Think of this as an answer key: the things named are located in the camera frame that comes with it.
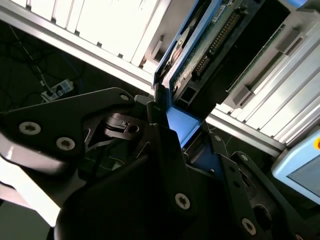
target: power strip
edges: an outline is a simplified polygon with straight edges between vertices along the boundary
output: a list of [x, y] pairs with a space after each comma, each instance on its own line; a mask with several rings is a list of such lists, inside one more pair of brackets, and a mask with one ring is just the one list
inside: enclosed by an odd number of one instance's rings
[[58, 83], [57, 85], [51, 87], [51, 93], [48, 94], [48, 91], [44, 91], [41, 95], [46, 102], [52, 102], [54, 100], [57, 100], [64, 94], [71, 92], [73, 89], [74, 83], [69, 79], [66, 79]]

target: black metal bracket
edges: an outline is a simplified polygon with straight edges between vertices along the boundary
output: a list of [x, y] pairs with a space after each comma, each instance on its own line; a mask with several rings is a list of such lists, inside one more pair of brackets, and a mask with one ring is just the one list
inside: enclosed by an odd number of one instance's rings
[[246, 191], [250, 196], [250, 203], [256, 217], [260, 218], [260, 222], [262, 221], [260, 225], [272, 229], [273, 235], [282, 236], [282, 239], [318, 239], [247, 154], [237, 151], [231, 156], [231, 159], [248, 177], [250, 184], [254, 185], [254, 188], [247, 187]]
[[167, 115], [156, 102], [146, 104], [148, 128], [144, 141], [148, 142], [149, 156], [156, 163], [161, 186], [164, 193], [171, 221], [175, 225], [186, 224], [197, 215], [197, 204], [193, 196], [192, 187], [178, 135], [169, 129]]
[[[104, 118], [129, 111], [134, 105], [133, 97], [127, 92], [109, 88], [1, 113], [0, 132], [12, 144], [41, 152], [54, 162], [60, 161], [59, 169], [66, 170], [84, 155], [88, 133], [93, 134]], [[50, 161], [47, 167], [14, 157], [10, 161], [44, 173], [50, 172], [53, 166]]]
[[257, 223], [238, 165], [229, 158], [218, 155], [218, 164], [213, 170], [216, 178], [224, 184], [229, 211], [239, 234], [246, 239], [271, 239]]

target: screw head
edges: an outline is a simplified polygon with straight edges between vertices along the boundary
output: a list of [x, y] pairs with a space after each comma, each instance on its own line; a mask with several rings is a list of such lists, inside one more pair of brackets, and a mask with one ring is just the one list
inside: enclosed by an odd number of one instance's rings
[[302, 236], [300, 236], [298, 233], [295, 235], [296, 240], [304, 240]]
[[190, 200], [183, 193], [177, 193], [174, 198], [176, 204], [183, 210], [188, 210], [190, 208]]
[[129, 134], [135, 134], [139, 132], [140, 128], [137, 125], [129, 125], [128, 127], [128, 133]]
[[129, 97], [124, 95], [124, 94], [120, 94], [120, 97], [125, 100], [125, 101], [128, 101], [129, 100]]
[[240, 155], [240, 158], [241, 158], [243, 161], [248, 162], [248, 158], [247, 158], [245, 155], [241, 154], [241, 155]]
[[217, 140], [218, 142], [221, 142], [221, 138], [218, 137], [217, 135], [214, 135], [214, 139]]
[[55, 143], [59, 149], [64, 150], [64, 151], [72, 150], [76, 146], [75, 141], [73, 141], [71, 138], [65, 137], [65, 136], [58, 138]]
[[37, 135], [41, 132], [41, 127], [33, 121], [25, 121], [19, 125], [19, 130], [26, 135]]
[[255, 225], [247, 218], [243, 218], [241, 221], [244, 229], [252, 236], [256, 235], [257, 230]]

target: light blue device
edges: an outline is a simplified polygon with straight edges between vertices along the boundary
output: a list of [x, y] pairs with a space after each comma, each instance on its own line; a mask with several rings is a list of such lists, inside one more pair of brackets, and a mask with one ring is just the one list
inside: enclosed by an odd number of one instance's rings
[[279, 181], [320, 205], [320, 130], [293, 147], [272, 166]]

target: orange button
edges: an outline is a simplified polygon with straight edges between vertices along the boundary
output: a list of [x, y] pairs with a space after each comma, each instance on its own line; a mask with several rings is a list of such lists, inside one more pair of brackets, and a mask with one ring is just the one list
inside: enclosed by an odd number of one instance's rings
[[314, 141], [314, 147], [315, 147], [315, 149], [320, 150], [320, 137], [318, 137], [318, 138]]

